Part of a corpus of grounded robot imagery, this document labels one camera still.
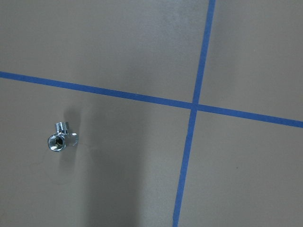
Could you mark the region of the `chrome metal pipe fitting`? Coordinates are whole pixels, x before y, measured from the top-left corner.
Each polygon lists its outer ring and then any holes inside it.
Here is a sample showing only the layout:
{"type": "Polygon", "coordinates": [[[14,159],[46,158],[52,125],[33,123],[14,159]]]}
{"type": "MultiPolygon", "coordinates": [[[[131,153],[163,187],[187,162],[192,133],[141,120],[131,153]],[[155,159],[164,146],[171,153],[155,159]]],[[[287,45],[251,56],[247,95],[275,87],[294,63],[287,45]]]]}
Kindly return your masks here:
{"type": "Polygon", "coordinates": [[[76,146],[78,143],[79,136],[70,130],[68,122],[57,122],[55,133],[47,140],[48,148],[54,152],[61,152],[66,147],[76,146]]]}

